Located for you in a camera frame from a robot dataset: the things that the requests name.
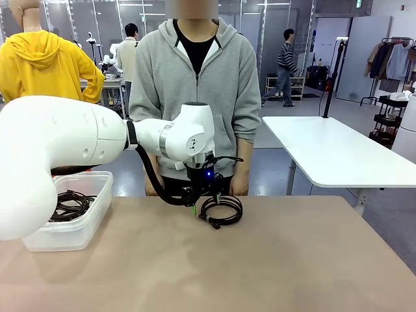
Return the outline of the person's left hand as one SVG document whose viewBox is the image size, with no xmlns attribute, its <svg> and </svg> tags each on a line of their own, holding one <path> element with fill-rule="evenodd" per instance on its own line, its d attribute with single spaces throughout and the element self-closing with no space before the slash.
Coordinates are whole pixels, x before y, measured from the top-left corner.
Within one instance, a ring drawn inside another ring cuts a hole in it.
<svg viewBox="0 0 416 312">
<path fill-rule="evenodd" d="M 236 173 L 230 182 L 229 194 L 231 196 L 247 196 L 250 185 L 249 173 Z"/>
</svg>

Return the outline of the mannequin in yellow hoodie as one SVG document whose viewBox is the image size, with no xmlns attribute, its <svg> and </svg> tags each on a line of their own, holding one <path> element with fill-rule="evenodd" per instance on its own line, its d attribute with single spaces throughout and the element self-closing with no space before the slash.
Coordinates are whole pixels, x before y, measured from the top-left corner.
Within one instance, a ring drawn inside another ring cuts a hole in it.
<svg viewBox="0 0 416 312">
<path fill-rule="evenodd" d="M 0 45 L 4 101 L 56 96 L 98 103 L 104 75 L 78 45 L 43 30 L 40 0 L 8 0 L 8 7 L 23 30 Z"/>
</svg>

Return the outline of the person's left forearm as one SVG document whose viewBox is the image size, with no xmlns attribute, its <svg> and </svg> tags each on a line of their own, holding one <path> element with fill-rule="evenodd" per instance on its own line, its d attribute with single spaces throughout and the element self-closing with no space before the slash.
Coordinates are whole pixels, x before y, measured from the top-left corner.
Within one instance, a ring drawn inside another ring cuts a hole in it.
<svg viewBox="0 0 416 312">
<path fill-rule="evenodd" d="M 242 159 L 242 162 L 237 162 L 235 167 L 235 174 L 238 176 L 249 176 L 252 155 L 254 150 L 254 143 L 251 140 L 237 137 L 237 157 Z"/>
</svg>

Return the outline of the clothes rack with garments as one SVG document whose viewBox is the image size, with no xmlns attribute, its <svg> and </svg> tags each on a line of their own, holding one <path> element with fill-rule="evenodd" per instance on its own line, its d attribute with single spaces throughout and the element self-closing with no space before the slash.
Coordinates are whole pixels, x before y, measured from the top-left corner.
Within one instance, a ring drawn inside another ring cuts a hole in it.
<svg viewBox="0 0 416 312">
<path fill-rule="evenodd" d="M 409 37 L 383 38 L 367 59 L 364 77 L 372 79 L 370 94 L 361 98 L 360 105 L 378 101 L 376 89 L 382 96 L 398 92 L 401 83 L 410 76 L 413 60 L 416 60 L 416 42 Z"/>
</svg>

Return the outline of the black utility cart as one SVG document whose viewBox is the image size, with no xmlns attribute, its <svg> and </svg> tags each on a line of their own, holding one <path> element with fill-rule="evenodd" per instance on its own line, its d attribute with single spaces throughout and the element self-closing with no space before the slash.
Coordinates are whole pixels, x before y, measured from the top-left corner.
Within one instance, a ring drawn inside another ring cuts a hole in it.
<svg viewBox="0 0 416 312">
<path fill-rule="evenodd" d="M 382 146 L 391 149 L 397 136 L 402 115 L 408 105 L 406 98 L 395 100 L 391 96 L 380 96 L 377 101 L 380 104 L 378 114 L 374 115 L 375 126 L 369 133 L 369 138 Z"/>
</svg>

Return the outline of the person's right forearm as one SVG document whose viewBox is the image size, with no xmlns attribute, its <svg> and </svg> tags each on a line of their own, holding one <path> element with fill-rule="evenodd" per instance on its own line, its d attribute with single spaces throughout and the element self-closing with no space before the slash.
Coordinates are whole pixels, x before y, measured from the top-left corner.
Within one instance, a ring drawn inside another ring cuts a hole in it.
<svg viewBox="0 0 416 312">
<path fill-rule="evenodd" d="M 152 153 L 147 153 L 147 160 L 144 161 L 144 168 L 146 171 L 147 179 L 150 180 L 151 172 L 158 179 L 161 180 L 161 175 L 159 173 L 159 165 L 157 162 L 157 156 Z"/>
</svg>

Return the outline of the black tripod stand pole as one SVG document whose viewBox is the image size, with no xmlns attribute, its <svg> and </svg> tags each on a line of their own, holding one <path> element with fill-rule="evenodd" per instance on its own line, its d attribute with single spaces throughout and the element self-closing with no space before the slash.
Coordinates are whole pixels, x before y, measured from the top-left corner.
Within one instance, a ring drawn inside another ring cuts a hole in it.
<svg viewBox="0 0 416 312">
<path fill-rule="evenodd" d="M 337 39 L 336 39 L 336 42 L 339 42 L 338 50 L 337 50 L 337 58 L 335 59 L 335 67 L 334 67 L 333 72 L 332 72 L 331 85 L 330 85 L 330 89 L 328 91 L 328 96 L 326 98 L 326 104 L 325 104 L 324 112 L 323 112 L 323 115 L 322 115 L 323 118 L 328 118 L 328 113 L 329 113 L 329 110 L 330 110 L 330 104 L 331 104 L 331 101 L 332 101 L 332 96 L 333 96 L 333 92 L 334 92 L 334 88 L 335 88 L 335 82 L 337 80 L 337 76 L 338 76 L 338 72 L 339 72 L 339 66 L 340 66 L 341 59 L 343 57 L 343 52 L 345 50 L 348 39 L 349 39 L 349 37 L 337 37 Z"/>
</svg>

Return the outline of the bystander in beige shirt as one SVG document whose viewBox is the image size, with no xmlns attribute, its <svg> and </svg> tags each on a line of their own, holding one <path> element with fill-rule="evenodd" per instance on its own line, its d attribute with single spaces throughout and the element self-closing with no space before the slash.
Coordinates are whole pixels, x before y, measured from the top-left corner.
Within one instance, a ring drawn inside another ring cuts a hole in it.
<svg viewBox="0 0 416 312">
<path fill-rule="evenodd" d="M 134 23 L 128 23 L 125 27 L 125 39 L 119 43 L 117 49 L 117 61 L 119 68 L 122 70 L 123 80 L 125 83 L 125 114 L 129 117 L 129 98 L 131 94 L 131 85 L 133 70 L 135 66 L 136 48 L 138 41 L 138 27 Z"/>
</svg>

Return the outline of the black bags pile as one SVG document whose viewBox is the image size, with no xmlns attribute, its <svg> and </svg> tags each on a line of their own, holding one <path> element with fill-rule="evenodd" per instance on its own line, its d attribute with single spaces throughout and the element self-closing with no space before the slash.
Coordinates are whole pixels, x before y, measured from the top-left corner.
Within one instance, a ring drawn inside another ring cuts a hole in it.
<svg viewBox="0 0 416 312">
<path fill-rule="evenodd" d="M 310 66 L 306 71 L 305 85 L 315 90 L 324 91 L 329 75 L 329 66 Z"/>
</svg>

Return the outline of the white table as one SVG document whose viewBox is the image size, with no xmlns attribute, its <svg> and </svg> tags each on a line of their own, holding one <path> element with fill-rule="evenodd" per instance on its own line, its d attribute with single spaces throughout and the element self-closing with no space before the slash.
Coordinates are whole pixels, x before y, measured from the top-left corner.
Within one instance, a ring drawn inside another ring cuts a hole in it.
<svg viewBox="0 0 416 312">
<path fill-rule="evenodd" d="M 360 215 L 372 189 L 416 189 L 416 164 L 335 118 L 265 116 L 263 122 L 291 158 L 288 196 L 297 168 L 314 186 L 357 189 Z"/>
</svg>

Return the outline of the person in grey hoodie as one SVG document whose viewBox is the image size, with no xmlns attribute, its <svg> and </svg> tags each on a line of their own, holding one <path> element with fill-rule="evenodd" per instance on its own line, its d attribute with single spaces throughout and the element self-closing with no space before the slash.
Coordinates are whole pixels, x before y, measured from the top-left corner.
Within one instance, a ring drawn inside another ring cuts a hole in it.
<svg viewBox="0 0 416 312">
<path fill-rule="evenodd" d="M 222 18 L 168 19 L 136 47 L 130 118 L 173 120 L 188 102 L 206 103 L 213 112 L 216 171 L 229 194 L 242 162 L 237 137 L 254 143 L 261 95 L 251 43 Z"/>
</svg>

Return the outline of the bystander in striped sweater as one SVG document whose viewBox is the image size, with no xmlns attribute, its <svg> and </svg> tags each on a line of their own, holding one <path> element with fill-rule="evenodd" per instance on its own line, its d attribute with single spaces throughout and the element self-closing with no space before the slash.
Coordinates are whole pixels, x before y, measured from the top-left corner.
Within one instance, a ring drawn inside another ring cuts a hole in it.
<svg viewBox="0 0 416 312">
<path fill-rule="evenodd" d="M 283 106 L 293 107 L 291 99 L 291 74 L 295 74 L 298 70 L 293 61 L 292 44 L 294 41 L 294 30 L 286 29 L 283 33 L 285 42 L 283 43 L 277 62 L 277 78 L 276 84 L 267 93 L 262 96 L 261 104 L 274 97 L 280 92 L 283 94 Z"/>
</svg>

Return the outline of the person's right hand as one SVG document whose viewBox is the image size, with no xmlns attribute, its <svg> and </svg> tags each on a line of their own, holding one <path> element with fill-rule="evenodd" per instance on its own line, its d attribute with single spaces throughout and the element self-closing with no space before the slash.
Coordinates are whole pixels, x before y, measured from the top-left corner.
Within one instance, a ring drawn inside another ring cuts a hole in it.
<svg viewBox="0 0 416 312">
<path fill-rule="evenodd" d="M 158 196 L 148 176 L 145 176 L 145 195 L 146 196 Z"/>
</svg>

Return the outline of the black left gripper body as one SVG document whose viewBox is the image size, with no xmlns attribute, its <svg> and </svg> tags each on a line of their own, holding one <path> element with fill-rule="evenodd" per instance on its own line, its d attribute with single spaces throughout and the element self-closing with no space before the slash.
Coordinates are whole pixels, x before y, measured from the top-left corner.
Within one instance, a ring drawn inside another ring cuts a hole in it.
<svg viewBox="0 0 416 312">
<path fill-rule="evenodd" d="M 224 191 L 224 176 L 215 172 L 215 164 L 219 157 L 208 157 L 204 163 L 187 161 L 185 168 L 190 180 L 190 195 L 192 199 L 202 196 L 219 196 Z"/>
</svg>

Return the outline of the wooden shoe rack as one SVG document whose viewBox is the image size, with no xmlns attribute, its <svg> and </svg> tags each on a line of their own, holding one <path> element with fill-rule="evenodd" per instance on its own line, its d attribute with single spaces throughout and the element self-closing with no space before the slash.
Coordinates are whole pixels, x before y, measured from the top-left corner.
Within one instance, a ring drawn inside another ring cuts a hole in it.
<svg viewBox="0 0 416 312">
<path fill-rule="evenodd" d="M 304 94 L 304 85 L 305 85 L 305 77 L 301 77 L 299 75 L 291 76 L 291 97 L 293 99 L 301 100 Z M 266 82 L 265 82 L 265 93 L 275 87 L 277 81 L 277 76 L 267 75 Z M 283 92 L 276 94 L 274 97 L 270 98 L 271 101 L 283 100 Z"/>
</svg>

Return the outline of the clear plastic storage container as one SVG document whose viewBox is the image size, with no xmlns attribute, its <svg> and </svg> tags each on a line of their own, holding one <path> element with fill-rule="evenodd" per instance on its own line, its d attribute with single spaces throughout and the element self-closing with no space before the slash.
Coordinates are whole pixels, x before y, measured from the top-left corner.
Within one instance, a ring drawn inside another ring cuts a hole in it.
<svg viewBox="0 0 416 312">
<path fill-rule="evenodd" d="M 59 193 L 77 191 L 93 196 L 86 212 L 67 222 L 48 222 L 37 232 L 22 239 L 31 252 L 66 252 L 86 248 L 112 201 L 113 174 L 108 171 L 82 172 L 55 177 Z"/>
</svg>

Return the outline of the grey background workbench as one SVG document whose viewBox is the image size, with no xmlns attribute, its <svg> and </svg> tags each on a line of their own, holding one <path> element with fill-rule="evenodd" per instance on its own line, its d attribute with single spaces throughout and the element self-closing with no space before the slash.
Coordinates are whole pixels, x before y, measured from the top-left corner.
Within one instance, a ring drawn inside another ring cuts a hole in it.
<svg viewBox="0 0 416 312">
<path fill-rule="evenodd" d="M 119 78 L 106 79 L 103 83 L 100 99 L 101 106 L 116 112 L 122 119 L 128 119 L 125 104 L 125 82 Z"/>
</svg>

